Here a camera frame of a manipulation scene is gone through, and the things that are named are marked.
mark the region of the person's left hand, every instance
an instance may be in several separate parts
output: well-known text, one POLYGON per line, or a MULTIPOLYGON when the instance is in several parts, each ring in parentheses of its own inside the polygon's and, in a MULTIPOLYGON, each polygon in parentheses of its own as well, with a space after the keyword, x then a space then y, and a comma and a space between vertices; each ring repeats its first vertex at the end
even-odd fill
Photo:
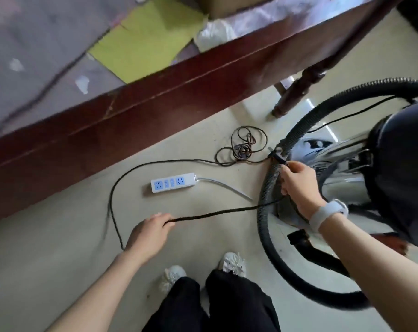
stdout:
POLYGON ((157 213, 143 220, 132 230, 125 251, 137 256, 146 263, 158 254, 168 238, 169 231, 175 226, 170 214, 157 213))

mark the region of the beige tile floor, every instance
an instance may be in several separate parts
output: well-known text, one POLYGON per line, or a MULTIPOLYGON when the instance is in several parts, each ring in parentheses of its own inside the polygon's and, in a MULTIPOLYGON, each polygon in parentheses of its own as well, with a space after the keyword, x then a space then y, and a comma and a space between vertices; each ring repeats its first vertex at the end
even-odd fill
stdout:
MULTIPOLYGON (((327 77, 309 97, 314 104, 347 87, 389 76, 418 77, 418 36, 393 12, 327 77)), ((166 158, 208 158, 228 144, 237 126, 263 128, 270 145, 282 138, 309 111, 303 101, 286 117, 268 121, 278 100, 273 88, 262 91, 197 125, 81 181, 0 222, 0 331, 41 331, 68 307, 120 251, 106 203, 113 182, 126 170, 166 158)), ((340 138, 370 128, 392 109, 385 107, 332 130, 340 138)), ((151 179, 180 173, 223 180, 255 201, 266 164, 220 168, 195 163, 159 164, 128 175, 114 196, 114 211, 123 240, 143 218, 155 212, 199 215, 250 202, 220 186, 201 182, 169 193, 149 193, 151 179)), ((292 230, 271 218, 271 232, 283 258, 307 281, 328 290, 353 291, 349 279, 301 259, 284 233, 292 230)), ((317 305, 293 290, 267 260, 256 230, 256 213, 233 213, 179 223, 161 253, 134 277, 112 322, 112 331, 139 331, 162 297, 157 278, 165 267, 180 264, 201 285, 226 251, 239 251, 251 280, 271 295, 284 331, 389 331, 374 309, 341 312, 317 305)))

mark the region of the forearm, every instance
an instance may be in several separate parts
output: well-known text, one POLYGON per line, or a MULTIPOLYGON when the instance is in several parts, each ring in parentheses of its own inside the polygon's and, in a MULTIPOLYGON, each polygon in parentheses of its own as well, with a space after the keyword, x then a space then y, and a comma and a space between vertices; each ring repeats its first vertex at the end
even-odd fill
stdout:
POLYGON ((118 303, 142 262, 126 252, 48 329, 51 332, 108 330, 118 303))
POLYGON ((418 331, 418 265, 339 213, 320 233, 390 327, 418 331))

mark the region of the yellow paper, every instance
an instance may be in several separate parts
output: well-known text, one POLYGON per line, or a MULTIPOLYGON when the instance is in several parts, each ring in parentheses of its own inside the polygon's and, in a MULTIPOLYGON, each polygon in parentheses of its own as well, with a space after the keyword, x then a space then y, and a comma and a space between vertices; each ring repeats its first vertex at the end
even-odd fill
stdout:
POLYGON ((150 0, 134 9, 90 53, 130 83, 169 66, 202 29, 205 19, 176 0, 150 0))

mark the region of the power strip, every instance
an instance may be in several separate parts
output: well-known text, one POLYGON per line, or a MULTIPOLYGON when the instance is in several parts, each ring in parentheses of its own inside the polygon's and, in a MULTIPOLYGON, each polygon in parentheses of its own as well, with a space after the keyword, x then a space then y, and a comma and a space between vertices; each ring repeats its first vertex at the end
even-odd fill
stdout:
POLYGON ((194 173, 184 173, 183 175, 158 178, 151 180, 153 193, 187 188, 197 183, 197 177, 194 173))

